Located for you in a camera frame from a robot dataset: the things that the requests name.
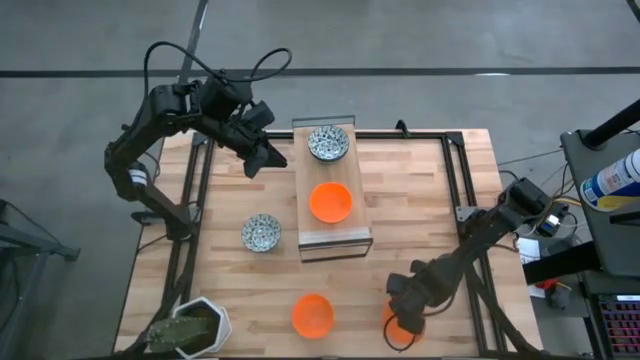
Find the patterned ceramic bowl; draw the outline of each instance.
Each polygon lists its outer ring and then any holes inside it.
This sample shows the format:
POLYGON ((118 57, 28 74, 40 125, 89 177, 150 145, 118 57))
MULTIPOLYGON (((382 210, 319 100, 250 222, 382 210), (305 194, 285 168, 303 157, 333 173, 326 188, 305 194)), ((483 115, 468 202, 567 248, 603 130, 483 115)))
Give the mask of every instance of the patterned ceramic bowl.
POLYGON ((309 136, 309 150, 318 160, 336 161, 349 150, 349 136, 337 126, 321 126, 309 136))
POLYGON ((247 249, 265 252, 280 240, 280 223, 271 215, 254 215, 242 227, 242 242, 247 249))

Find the wooden tabletop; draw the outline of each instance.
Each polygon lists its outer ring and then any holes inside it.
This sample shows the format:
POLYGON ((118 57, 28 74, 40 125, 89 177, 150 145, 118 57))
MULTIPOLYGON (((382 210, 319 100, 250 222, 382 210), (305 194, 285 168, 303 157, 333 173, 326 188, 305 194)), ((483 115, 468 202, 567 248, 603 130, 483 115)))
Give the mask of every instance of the wooden tabletop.
MULTIPOLYGON (((489 133, 463 133, 478 203, 491 207, 502 186, 489 133)), ((156 184, 175 202, 180 199, 190 143, 191 134, 187 133, 167 138, 164 144, 162 175, 156 184)), ((287 157, 289 166, 262 169, 254 179, 244 176, 242 162, 235 154, 215 149, 192 298, 206 296, 229 312, 233 333, 216 356, 477 355, 464 284, 448 311, 427 319, 423 340, 410 350, 398 354, 382 337, 389 273, 408 275, 411 260, 428 261, 458 244, 440 142, 358 140, 367 216, 375 243, 366 258, 310 264, 300 262, 297 248, 292 141, 272 143, 287 157), (275 216, 282 226, 282 238, 269 253, 252 253, 240 239, 245 221, 258 213, 275 216), (293 304, 307 293, 322 294, 333 305, 334 328, 324 339, 305 340, 291 325, 293 304)), ((464 203, 457 164, 456 171, 464 203)), ((164 226, 148 227, 141 244, 163 233, 164 226)), ((510 244, 510 239, 502 241, 510 244)), ((116 350, 131 344, 159 307, 170 247, 168 241, 161 241, 138 255, 116 350)), ((516 328, 540 348, 518 255, 494 248, 489 259, 498 302, 516 328)), ((486 308, 483 315, 488 330, 486 308)))

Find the black floor stripe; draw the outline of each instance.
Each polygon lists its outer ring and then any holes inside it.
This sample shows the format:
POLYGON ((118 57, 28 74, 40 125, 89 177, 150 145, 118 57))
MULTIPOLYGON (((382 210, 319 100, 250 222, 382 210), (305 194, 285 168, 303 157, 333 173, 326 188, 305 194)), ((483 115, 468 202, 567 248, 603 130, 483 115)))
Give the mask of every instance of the black floor stripe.
MULTIPOLYGON (((264 74, 274 69, 262 69, 264 74)), ((251 69, 227 69, 229 75, 248 76, 251 69)), ((177 77, 181 70, 149 70, 150 77, 177 77)), ((635 75, 640 66, 603 67, 503 67, 503 68, 307 68, 287 69, 281 77, 361 76, 527 76, 527 75, 635 75)), ((206 76, 204 70, 190 70, 189 77, 206 76)), ((142 70, 0 70, 0 78, 140 78, 142 70)))

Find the concrete floor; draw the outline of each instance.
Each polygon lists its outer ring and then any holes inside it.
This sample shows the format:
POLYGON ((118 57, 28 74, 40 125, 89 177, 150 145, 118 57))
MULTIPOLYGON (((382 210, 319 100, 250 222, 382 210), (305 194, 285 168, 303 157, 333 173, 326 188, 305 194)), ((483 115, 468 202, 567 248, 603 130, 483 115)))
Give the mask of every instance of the concrete floor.
MULTIPOLYGON (((186 45, 196 7, 7 0, 0 70, 139 69, 153 41, 186 45)), ((637 66, 639 26, 624 0, 212 0, 197 54, 228 68, 251 67, 278 46, 294 52, 292 68, 637 66)), ((161 49, 151 66, 181 62, 161 49)), ((400 118, 414 128, 488 128, 501 162, 553 150, 561 132, 606 120, 638 98, 640 76, 278 78, 254 93, 276 114, 272 128, 345 113, 362 128, 400 118)), ((113 346, 140 234, 129 213, 142 207, 115 195, 102 152, 141 97, 141 79, 0 79, 0 198, 82 248, 77 263, 49 262, 24 358, 98 356, 113 346)), ((556 154, 506 168, 540 183, 563 163, 556 154)), ((558 175, 544 188, 559 183, 558 175)), ((547 350, 589 350, 581 321, 538 320, 547 350)))

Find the green plant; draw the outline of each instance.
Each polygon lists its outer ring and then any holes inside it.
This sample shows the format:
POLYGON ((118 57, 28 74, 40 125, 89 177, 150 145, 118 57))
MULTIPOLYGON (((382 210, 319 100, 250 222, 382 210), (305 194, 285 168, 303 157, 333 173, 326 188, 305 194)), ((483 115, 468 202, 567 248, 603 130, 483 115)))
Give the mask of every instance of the green plant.
POLYGON ((157 321, 147 332, 146 342, 151 352, 171 351, 191 343, 208 332, 209 319, 175 317, 157 321))

